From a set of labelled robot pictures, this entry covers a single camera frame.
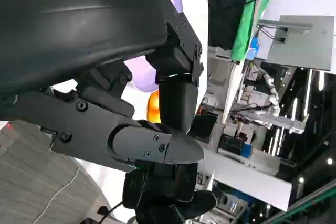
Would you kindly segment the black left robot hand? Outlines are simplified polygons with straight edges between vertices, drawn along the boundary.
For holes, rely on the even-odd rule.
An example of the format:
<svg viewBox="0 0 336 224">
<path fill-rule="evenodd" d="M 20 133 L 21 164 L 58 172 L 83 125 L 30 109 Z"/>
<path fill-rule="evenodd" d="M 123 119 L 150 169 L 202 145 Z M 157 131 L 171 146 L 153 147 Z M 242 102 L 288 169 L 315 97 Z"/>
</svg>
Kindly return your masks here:
<svg viewBox="0 0 336 224">
<path fill-rule="evenodd" d="M 202 53 L 171 0 L 1 0 L 1 119 L 124 171 L 138 223 L 184 223 L 217 205 L 195 190 Z"/>
</svg>

